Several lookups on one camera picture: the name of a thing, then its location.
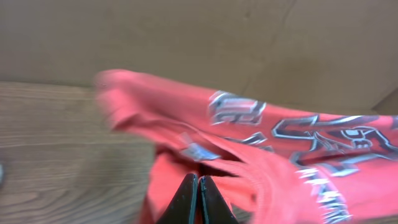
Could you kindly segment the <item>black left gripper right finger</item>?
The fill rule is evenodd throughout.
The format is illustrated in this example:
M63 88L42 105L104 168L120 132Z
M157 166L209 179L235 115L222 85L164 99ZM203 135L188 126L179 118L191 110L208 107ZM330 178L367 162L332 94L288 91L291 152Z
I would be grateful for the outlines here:
M210 176L207 175L200 179L198 193L202 224L238 224Z

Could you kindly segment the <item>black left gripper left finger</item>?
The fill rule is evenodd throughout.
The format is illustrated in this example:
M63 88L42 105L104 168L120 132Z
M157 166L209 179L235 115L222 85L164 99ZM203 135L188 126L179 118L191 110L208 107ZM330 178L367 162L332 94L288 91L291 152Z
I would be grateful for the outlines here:
M194 224L197 191L197 175L187 174L156 224Z

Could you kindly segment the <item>red printed t-shirt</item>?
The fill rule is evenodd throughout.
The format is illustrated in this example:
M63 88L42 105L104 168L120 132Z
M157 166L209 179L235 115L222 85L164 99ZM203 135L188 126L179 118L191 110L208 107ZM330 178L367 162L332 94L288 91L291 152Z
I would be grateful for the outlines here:
M252 223L360 223L397 213L397 116L290 110L129 70L101 72L116 131L155 144L140 214L154 223L183 178L210 176Z

